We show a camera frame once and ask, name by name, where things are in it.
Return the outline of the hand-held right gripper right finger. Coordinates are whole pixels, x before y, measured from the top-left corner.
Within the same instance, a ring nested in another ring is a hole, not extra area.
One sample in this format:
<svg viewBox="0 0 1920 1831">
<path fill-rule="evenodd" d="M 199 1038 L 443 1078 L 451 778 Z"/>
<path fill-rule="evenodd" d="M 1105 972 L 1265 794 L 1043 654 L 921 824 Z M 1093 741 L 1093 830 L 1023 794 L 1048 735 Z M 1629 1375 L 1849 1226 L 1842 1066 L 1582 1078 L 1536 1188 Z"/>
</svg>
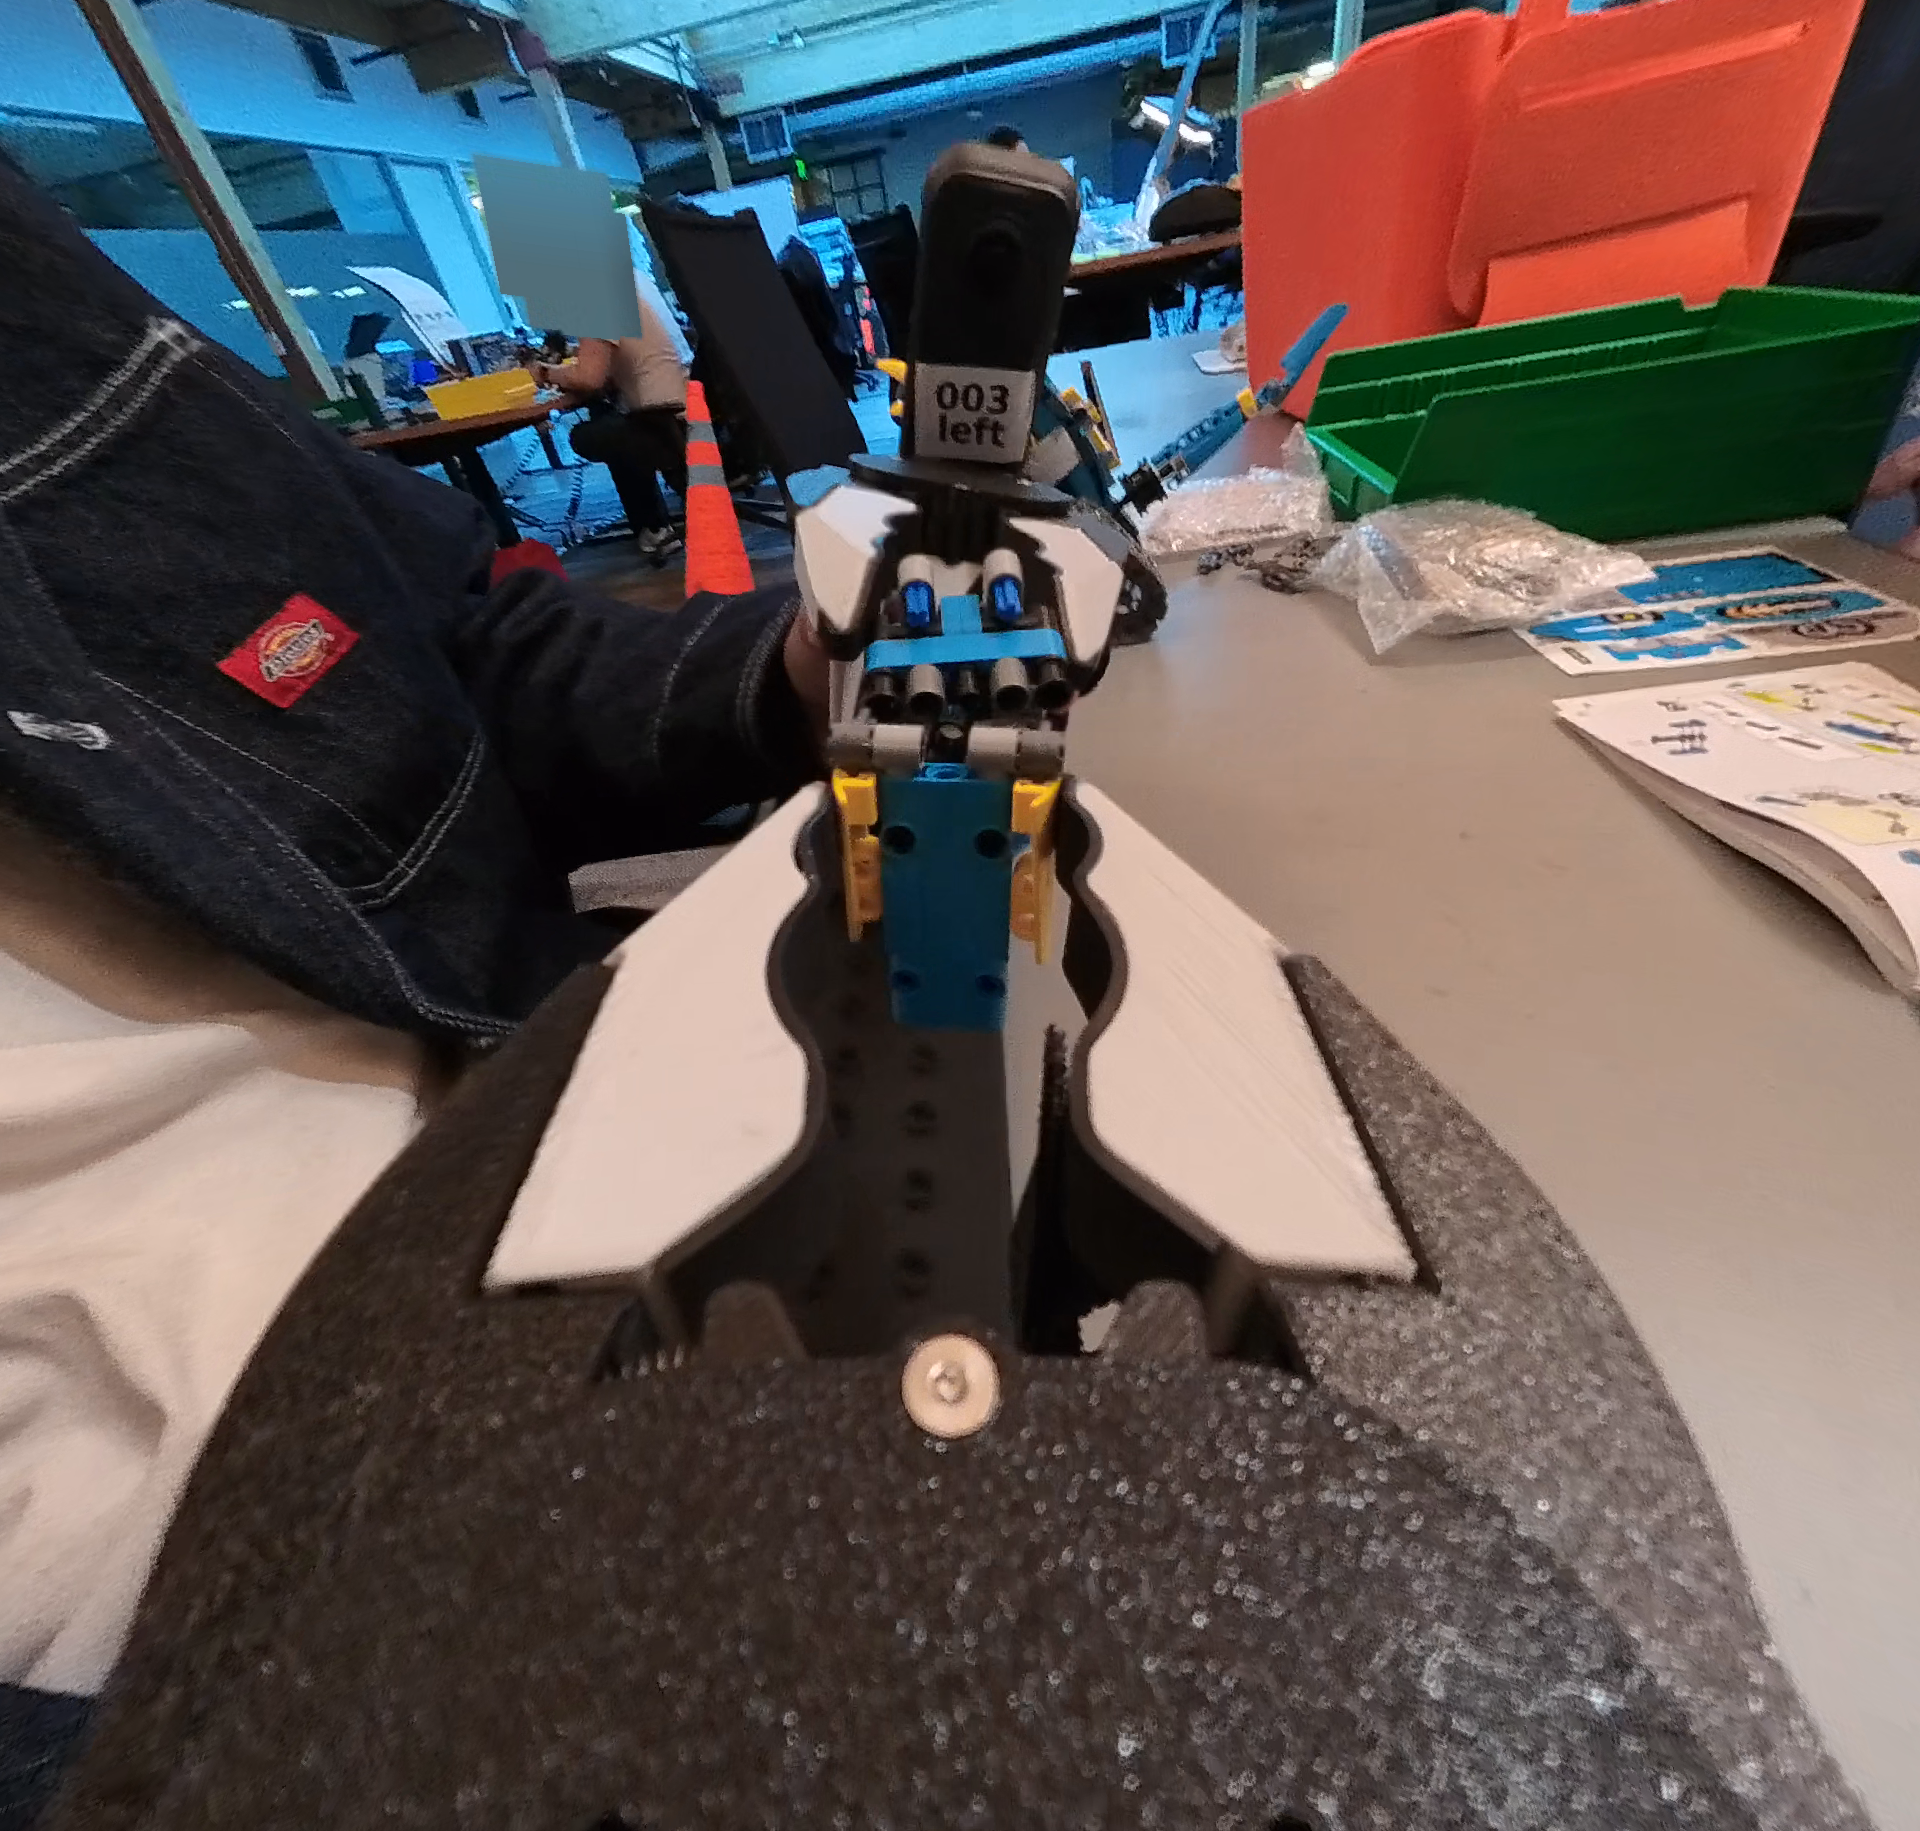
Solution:
<svg viewBox="0 0 1920 1831">
<path fill-rule="evenodd" d="M 1045 959 L 1019 953 L 1040 1064 L 1019 1327 L 1080 1330 L 1143 1285 L 1206 1330 L 1279 1295 L 1421 1285 L 1421 1245 L 1304 1000 L 1304 963 L 1111 796 L 1053 812 Z"/>
</svg>

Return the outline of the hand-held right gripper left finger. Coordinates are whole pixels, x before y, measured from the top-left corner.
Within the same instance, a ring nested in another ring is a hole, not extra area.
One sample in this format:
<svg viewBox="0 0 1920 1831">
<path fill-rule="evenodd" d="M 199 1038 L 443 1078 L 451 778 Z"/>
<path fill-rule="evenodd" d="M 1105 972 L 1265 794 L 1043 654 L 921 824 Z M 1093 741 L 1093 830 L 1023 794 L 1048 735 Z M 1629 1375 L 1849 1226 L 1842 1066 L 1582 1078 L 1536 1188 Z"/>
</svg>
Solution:
<svg viewBox="0 0 1920 1831">
<path fill-rule="evenodd" d="M 485 1290 L 633 1290 L 683 1324 L 671 1273 L 764 1196 L 818 1123 L 773 996 L 825 790 L 796 791 L 608 959 L 608 986 L 485 1271 Z"/>
</svg>

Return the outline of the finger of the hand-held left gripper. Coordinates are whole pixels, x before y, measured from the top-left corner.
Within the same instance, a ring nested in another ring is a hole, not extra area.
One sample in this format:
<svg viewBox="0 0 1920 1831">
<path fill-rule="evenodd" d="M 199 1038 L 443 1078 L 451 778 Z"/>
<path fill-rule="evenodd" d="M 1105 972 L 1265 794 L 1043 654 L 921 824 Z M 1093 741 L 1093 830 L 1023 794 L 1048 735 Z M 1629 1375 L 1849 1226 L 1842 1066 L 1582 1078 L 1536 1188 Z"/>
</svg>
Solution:
<svg viewBox="0 0 1920 1831">
<path fill-rule="evenodd" d="M 1133 541 L 1104 511 L 1027 517 L 1027 537 L 1049 572 L 1049 609 L 1060 621 L 1074 690 L 1086 695 L 1109 663 Z"/>
<path fill-rule="evenodd" d="M 805 617 L 825 649 L 873 643 L 881 580 L 900 556 L 890 543 L 915 520 L 911 499 L 858 481 L 831 481 L 822 495 L 803 502 L 794 570 Z"/>
</svg>

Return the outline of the blue black toy brick assembly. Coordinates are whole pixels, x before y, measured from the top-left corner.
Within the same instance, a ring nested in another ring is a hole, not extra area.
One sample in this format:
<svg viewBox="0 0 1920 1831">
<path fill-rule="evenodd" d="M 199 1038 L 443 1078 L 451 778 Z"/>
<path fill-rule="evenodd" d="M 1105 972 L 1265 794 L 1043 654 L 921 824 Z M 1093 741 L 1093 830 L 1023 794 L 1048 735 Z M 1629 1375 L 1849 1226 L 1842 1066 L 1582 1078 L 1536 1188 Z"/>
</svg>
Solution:
<svg viewBox="0 0 1920 1831">
<path fill-rule="evenodd" d="M 828 764 L 849 776 L 952 765 L 984 781 L 1054 783 L 1074 695 L 1064 619 L 1028 556 L 906 552 L 878 580 L 835 684 Z"/>
</svg>

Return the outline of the blue yellow toy brick body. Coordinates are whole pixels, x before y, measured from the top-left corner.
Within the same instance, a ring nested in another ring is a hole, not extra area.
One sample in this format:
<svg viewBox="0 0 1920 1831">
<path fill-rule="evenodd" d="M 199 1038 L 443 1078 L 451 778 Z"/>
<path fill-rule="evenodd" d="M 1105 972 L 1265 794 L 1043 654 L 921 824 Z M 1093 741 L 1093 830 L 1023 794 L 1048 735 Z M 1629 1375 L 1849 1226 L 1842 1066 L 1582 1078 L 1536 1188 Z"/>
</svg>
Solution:
<svg viewBox="0 0 1920 1831">
<path fill-rule="evenodd" d="M 882 991 L 911 1030 L 1001 1033 L 1006 960 L 1045 957 L 1060 778 L 834 769 L 851 940 L 877 927 Z"/>
</svg>

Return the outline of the person's left forearm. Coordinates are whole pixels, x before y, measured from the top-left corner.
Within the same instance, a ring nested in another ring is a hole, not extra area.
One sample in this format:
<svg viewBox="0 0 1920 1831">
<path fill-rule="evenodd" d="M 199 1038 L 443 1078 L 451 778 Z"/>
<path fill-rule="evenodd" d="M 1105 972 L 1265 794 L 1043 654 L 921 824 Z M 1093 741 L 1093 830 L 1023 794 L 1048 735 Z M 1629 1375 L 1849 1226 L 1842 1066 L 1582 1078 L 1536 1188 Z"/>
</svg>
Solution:
<svg viewBox="0 0 1920 1831">
<path fill-rule="evenodd" d="M 779 647 L 800 588 L 639 607 L 543 572 L 473 604 L 451 640 L 540 862 L 683 850 L 733 808 L 825 774 Z"/>
</svg>

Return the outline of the grey desk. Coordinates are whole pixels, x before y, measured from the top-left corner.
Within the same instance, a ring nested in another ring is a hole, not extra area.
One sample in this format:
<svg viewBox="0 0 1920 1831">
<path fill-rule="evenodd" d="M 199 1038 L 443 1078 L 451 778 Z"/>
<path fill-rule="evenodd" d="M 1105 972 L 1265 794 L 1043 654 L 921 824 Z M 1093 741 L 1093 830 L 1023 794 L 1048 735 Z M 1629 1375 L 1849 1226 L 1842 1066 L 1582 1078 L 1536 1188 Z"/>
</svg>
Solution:
<svg viewBox="0 0 1920 1831">
<path fill-rule="evenodd" d="M 1646 800 L 1510 636 L 1167 577 L 1093 784 L 1319 957 L 1556 1202 L 1709 1462 L 1779 1648 L 1916 1827 L 1916 1015 L 1796 886 Z"/>
</svg>

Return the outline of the tracked toy brick vehicle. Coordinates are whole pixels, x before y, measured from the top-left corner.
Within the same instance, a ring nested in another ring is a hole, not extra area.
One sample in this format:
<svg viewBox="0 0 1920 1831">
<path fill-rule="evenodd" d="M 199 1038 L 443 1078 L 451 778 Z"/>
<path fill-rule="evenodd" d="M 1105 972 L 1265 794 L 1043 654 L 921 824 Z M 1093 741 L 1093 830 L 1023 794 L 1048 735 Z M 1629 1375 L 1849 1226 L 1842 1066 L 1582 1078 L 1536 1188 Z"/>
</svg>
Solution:
<svg viewBox="0 0 1920 1831">
<path fill-rule="evenodd" d="M 1128 455 L 1094 372 L 1094 356 L 1059 356 L 1060 374 L 1043 376 L 1023 462 L 1030 483 L 1066 498 L 1070 523 L 1081 527 L 1116 561 L 1121 590 L 1115 643 L 1146 643 L 1167 609 L 1154 556 L 1143 544 L 1146 514 L 1198 483 L 1255 420 L 1278 417 L 1347 318 L 1345 303 L 1323 308 L 1284 349 L 1275 376 L 1209 403 L 1163 443 Z"/>
</svg>

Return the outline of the orange traffic cone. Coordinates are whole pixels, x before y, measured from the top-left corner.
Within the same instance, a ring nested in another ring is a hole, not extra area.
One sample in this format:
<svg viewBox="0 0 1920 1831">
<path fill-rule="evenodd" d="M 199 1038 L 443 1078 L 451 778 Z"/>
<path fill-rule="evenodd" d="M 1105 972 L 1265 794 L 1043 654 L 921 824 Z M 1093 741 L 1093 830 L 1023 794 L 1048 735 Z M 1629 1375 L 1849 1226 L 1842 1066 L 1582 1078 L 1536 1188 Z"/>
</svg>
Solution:
<svg viewBox="0 0 1920 1831">
<path fill-rule="evenodd" d="M 705 387 L 686 387 L 686 597 L 746 597 L 754 574 L 733 508 L 733 488 L 712 426 Z"/>
</svg>

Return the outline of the clear bag with black links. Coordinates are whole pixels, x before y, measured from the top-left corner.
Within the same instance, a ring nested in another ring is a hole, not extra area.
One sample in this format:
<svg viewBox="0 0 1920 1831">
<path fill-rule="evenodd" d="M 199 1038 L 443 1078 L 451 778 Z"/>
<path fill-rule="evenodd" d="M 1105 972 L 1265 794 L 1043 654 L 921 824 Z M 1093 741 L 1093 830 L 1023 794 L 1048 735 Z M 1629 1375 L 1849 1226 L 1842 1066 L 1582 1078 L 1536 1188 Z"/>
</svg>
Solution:
<svg viewBox="0 0 1920 1831">
<path fill-rule="evenodd" d="M 1332 538 L 1324 478 L 1285 468 L 1192 478 L 1158 499 L 1139 525 L 1143 556 L 1154 570 L 1233 567 L 1285 597 L 1306 588 Z"/>
</svg>

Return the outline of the tilted black board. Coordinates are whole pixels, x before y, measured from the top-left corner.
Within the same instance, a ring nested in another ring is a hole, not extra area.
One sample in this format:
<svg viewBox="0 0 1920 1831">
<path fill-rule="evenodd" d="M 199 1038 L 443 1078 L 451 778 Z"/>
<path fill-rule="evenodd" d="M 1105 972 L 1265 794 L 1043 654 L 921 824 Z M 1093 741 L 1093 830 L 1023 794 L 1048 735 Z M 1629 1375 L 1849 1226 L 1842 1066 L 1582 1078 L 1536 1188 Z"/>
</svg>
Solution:
<svg viewBox="0 0 1920 1831">
<path fill-rule="evenodd" d="M 735 475 L 847 469 L 866 440 L 753 212 L 642 201 L 639 217 L 693 329 L 693 376 Z"/>
</svg>

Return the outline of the large clear plastic bag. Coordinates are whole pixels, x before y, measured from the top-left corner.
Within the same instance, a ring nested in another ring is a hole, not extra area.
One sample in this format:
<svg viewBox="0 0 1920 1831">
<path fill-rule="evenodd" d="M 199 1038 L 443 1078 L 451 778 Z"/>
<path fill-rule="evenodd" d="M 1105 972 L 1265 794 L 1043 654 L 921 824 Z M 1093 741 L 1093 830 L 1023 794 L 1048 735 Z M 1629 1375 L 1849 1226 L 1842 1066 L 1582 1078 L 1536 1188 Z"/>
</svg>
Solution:
<svg viewBox="0 0 1920 1831">
<path fill-rule="evenodd" d="M 1636 554 L 1480 499 L 1380 508 L 1345 525 L 1306 574 L 1343 598 L 1375 654 L 1419 636 L 1529 629 L 1626 603 L 1653 580 Z"/>
</svg>

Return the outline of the wooden table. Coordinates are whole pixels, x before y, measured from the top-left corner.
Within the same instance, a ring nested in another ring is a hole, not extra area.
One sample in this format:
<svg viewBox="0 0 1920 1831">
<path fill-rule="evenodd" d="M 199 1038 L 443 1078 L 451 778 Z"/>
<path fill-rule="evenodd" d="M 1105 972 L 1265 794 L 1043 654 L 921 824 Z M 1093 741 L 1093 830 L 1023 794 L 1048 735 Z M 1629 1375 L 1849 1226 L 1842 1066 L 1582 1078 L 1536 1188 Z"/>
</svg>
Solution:
<svg viewBox="0 0 1920 1831">
<path fill-rule="evenodd" d="M 466 419 L 349 432 L 344 440 L 358 452 L 383 456 L 413 469 L 439 468 L 456 492 L 466 494 L 481 507 L 499 544 L 513 546 L 522 541 L 525 529 L 514 522 L 485 462 L 485 448 L 522 432 L 540 433 L 540 440 L 550 446 L 550 423 L 581 407 L 582 402 L 578 396 L 560 392 L 536 396 L 532 403 L 514 407 L 470 414 Z"/>
</svg>

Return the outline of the orange felt bag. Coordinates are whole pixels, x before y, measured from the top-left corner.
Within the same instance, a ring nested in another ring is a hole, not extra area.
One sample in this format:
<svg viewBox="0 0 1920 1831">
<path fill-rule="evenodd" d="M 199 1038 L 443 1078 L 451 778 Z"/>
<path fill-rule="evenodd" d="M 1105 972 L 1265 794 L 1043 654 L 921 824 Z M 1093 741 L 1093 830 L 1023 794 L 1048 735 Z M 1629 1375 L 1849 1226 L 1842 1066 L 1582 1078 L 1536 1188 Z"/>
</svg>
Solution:
<svg viewBox="0 0 1920 1831">
<path fill-rule="evenodd" d="M 1867 0 L 1519 0 L 1363 42 L 1242 126 L 1244 362 L 1770 282 Z"/>
</svg>

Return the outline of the person's white shirt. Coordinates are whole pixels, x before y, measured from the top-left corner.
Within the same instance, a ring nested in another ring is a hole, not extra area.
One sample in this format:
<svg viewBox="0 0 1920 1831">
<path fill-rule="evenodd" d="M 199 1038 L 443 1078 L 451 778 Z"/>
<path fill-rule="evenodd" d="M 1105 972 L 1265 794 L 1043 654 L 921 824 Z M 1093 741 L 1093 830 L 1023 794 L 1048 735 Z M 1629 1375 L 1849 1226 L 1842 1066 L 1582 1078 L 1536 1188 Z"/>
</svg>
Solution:
<svg viewBox="0 0 1920 1831">
<path fill-rule="evenodd" d="M 1 1675 L 93 1697 L 229 1389 L 443 1066 L 10 811 L 1 1066 Z"/>
</svg>

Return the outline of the green plastic bin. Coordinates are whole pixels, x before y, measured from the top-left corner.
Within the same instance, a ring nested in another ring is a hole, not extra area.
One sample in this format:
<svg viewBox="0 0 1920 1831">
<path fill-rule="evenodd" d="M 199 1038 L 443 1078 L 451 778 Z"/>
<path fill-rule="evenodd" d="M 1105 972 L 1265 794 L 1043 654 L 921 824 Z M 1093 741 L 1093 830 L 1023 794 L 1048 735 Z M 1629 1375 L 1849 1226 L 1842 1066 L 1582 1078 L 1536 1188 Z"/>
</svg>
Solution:
<svg viewBox="0 0 1920 1831">
<path fill-rule="evenodd" d="M 1916 365 L 1918 300 L 1648 300 L 1347 349 L 1304 420 L 1339 517 L 1518 508 L 1601 543 L 1842 520 Z"/>
</svg>

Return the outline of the blue sticker sheet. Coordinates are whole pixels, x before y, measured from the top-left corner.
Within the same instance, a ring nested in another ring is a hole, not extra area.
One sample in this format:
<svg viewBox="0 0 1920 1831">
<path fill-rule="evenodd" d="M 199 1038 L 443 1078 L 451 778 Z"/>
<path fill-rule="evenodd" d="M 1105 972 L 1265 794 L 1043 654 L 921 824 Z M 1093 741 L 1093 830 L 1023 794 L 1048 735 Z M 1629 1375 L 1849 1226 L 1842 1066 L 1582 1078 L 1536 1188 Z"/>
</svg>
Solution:
<svg viewBox="0 0 1920 1831">
<path fill-rule="evenodd" d="M 1519 640 L 1569 677 L 1653 677 L 1796 663 L 1822 647 L 1913 643 L 1918 617 L 1884 592 L 1758 546 L 1657 561 L 1614 600 L 1523 626 Z"/>
</svg>

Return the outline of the open instruction booklet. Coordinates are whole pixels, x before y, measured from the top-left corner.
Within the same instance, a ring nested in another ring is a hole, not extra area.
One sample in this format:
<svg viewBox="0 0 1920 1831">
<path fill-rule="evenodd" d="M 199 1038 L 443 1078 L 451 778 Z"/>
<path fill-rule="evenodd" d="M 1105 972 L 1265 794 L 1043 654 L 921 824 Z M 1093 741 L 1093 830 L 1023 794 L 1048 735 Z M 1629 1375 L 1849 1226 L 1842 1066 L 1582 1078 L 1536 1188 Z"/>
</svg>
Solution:
<svg viewBox="0 0 1920 1831">
<path fill-rule="evenodd" d="M 1557 700 L 1633 784 L 1825 907 L 1918 997 L 1918 692 L 1834 663 Z"/>
</svg>

